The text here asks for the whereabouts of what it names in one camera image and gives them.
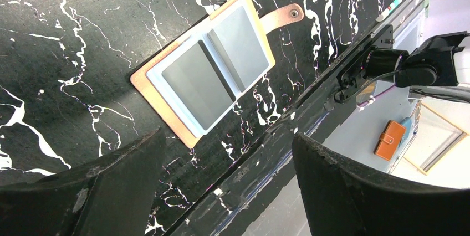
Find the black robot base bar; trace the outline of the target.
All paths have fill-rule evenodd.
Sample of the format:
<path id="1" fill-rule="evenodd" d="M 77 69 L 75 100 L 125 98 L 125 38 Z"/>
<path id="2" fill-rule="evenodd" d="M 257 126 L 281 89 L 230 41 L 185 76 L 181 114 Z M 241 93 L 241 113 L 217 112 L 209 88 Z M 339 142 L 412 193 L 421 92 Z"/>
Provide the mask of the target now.
<path id="1" fill-rule="evenodd" d="M 360 41 L 393 0 L 260 0 L 264 8 L 288 1 L 305 14 L 269 34 L 275 67 L 191 151 L 192 168 L 174 173 L 161 198 L 183 210 L 147 235 L 306 235 L 297 188 L 292 139 L 297 133 L 327 138 L 331 111 L 310 99 L 351 44 Z"/>

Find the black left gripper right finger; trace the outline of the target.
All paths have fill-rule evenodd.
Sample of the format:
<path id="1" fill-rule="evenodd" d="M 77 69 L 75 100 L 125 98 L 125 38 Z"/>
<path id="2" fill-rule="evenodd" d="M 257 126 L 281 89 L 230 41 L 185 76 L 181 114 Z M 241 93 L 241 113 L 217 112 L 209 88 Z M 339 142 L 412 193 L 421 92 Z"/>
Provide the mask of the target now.
<path id="1" fill-rule="evenodd" d="M 468 235 L 469 190 L 396 177 L 296 134 L 292 154 L 312 235 Z"/>

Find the brown leather card holder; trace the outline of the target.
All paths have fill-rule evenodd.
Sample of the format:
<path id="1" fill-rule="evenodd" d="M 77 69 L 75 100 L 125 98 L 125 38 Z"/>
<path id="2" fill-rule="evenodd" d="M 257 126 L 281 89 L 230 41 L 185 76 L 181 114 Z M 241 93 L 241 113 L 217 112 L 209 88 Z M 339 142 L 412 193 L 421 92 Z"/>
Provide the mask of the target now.
<path id="1" fill-rule="evenodd" d="M 260 17 L 252 0 L 228 0 L 130 81 L 184 145 L 194 148 L 275 66 L 267 35 L 303 18 L 296 3 Z"/>

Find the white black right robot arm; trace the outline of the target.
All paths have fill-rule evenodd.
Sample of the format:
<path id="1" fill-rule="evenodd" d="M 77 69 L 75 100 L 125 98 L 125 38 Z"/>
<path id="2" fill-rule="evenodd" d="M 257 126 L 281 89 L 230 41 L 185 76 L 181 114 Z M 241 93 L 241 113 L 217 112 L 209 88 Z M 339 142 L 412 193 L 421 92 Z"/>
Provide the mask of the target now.
<path id="1" fill-rule="evenodd" d="M 359 53 L 337 76 L 333 99 L 344 103 L 378 80 L 397 88 L 469 84 L 469 33 L 456 32 L 428 38 L 412 53 L 371 46 Z"/>

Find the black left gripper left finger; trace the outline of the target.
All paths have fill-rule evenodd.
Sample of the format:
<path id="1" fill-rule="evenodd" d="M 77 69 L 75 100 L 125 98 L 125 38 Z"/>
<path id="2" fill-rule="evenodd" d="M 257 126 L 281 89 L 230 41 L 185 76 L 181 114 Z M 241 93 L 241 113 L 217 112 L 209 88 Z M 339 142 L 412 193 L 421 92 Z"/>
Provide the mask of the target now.
<path id="1" fill-rule="evenodd" d="M 1 187 L 1 234 L 144 235 L 165 150 L 158 129 L 81 166 Z"/>

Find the black credit card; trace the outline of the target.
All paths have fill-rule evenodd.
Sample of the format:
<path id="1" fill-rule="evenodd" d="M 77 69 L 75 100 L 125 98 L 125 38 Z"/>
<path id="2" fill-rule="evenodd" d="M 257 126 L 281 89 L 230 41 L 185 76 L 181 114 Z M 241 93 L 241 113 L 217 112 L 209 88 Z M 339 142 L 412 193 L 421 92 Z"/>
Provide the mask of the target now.
<path id="1" fill-rule="evenodd" d="M 208 38 L 237 89 L 245 92 L 274 66 L 274 62 L 262 46 L 260 33 L 247 7 L 231 7 L 213 22 Z"/>
<path id="2" fill-rule="evenodd" d="M 210 130 L 235 100 L 215 66 L 199 40 L 162 71 L 162 77 L 203 132 Z"/>

